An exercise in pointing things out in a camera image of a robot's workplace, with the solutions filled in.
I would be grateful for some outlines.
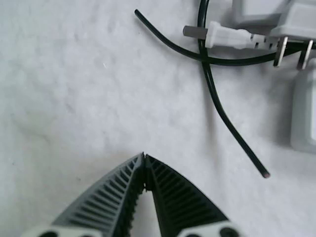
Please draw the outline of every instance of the gray plastic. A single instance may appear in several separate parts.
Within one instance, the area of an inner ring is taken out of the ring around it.
[[[127,236],[138,196],[144,189],[144,154],[139,154],[97,181],[53,225],[92,228],[103,237]]]

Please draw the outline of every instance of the adapter prong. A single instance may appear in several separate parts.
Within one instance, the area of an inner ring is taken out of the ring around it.
[[[298,60],[298,64],[297,64],[298,70],[304,70],[306,68],[307,61],[308,61],[308,58],[310,56],[313,43],[314,43],[313,40],[305,41],[305,45],[307,47],[306,47],[306,49],[303,49],[301,52],[301,56],[300,56],[300,59]]]
[[[277,51],[276,51],[276,58],[275,58],[275,61],[273,63],[274,67],[279,67],[281,62],[282,62],[284,52],[286,49],[287,40],[288,40],[287,36],[280,38],[280,41],[279,41],[279,44],[277,47]]]
[[[185,26],[183,28],[183,35],[193,37],[196,39],[206,39],[207,29],[203,27]]]

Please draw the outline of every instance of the plug prong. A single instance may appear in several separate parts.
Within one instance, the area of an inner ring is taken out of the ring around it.
[[[302,50],[300,59],[298,60],[297,69],[298,70],[304,70],[307,65],[308,58],[310,56],[312,46],[314,41],[306,41],[305,44],[307,45],[306,49]]]
[[[185,26],[183,28],[183,35],[193,37],[196,39],[206,39],[207,29],[203,27]]]
[[[273,66],[275,66],[275,67],[279,67],[281,62],[282,62],[284,52],[286,49],[287,40],[288,40],[287,36],[280,38],[280,41],[279,41],[279,44],[277,47],[277,51],[276,51],[276,58],[275,58],[275,61],[273,63]]]

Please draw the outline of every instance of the cable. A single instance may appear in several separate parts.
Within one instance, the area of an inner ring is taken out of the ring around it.
[[[208,2],[209,2],[209,0],[201,0],[201,2],[200,2],[199,11],[198,11],[198,20],[197,20],[197,26],[198,27],[205,27],[206,12],[207,12],[207,7],[208,7]],[[207,49],[205,47],[205,41],[204,40],[201,40],[201,39],[198,40],[198,48],[199,48],[201,56],[206,57],[207,56]],[[217,91],[216,91],[216,88],[215,88],[215,83],[214,83],[214,80],[213,80],[213,76],[212,76],[212,71],[211,71],[210,65],[208,63],[206,63],[206,62],[202,62],[202,67],[203,67],[206,83],[207,83],[207,86],[208,86],[208,90],[209,90],[209,92],[211,94],[214,106],[215,106],[219,116],[221,117],[221,119],[223,120],[223,122],[225,123],[225,125],[227,126],[229,131],[232,133],[232,135],[235,137],[235,139],[238,141],[240,146],[243,148],[243,150],[249,156],[250,160],[256,166],[256,168],[261,173],[261,175],[264,178],[270,177],[270,173],[262,165],[262,163],[259,161],[257,156],[254,154],[252,149],[244,141],[242,136],[238,133],[238,131],[235,129],[235,127],[233,126],[233,124],[231,123],[229,118],[227,117],[227,115],[226,115],[226,113],[225,113],[225,111],[224,111],[224,109],[223,109],[223,107],[221,105],[221,102],[219,100],[219,97],[218,97],[218,94],[217,94]]]
[[[167,39],[146,19],[146,17],[139,10],[137,9],[135,10],[135,15],[159,40],[161,40],[168,47],[170,47],[171,49],[177,51],[178,53],[184,56],[187,56],[189,58],[192,58],[198,61],[207,62],[209,64],[214,64],[214,65],[221,65],[221,66],[247,66],[247,65],[254,65],[254,64],[260,64],[260,63],[272,61],[274,60],[276,56],[276,53],[270,53],[263,56],[243,58],[243,59],[222,59],[222,58],[209,57],[206,55],[203,56],[201,54],[194,53],[192,51],[184,49],[176,45],[169,39]],[[300,51],[299,48],[301,47],[301,45],[302,45],[301,43],[288,43],[288,47],[293,47],[293,48],[288,48],[285,51],[284,55],[287,56],[287,55]]]

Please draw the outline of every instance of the white power adapter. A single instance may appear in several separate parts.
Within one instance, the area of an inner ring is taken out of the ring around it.
[[[289,0],[233,0],[233,21],[237,26],[275,26]]]
[[[316,59],[296,78],[293,97],[291,145],[316,153]]]

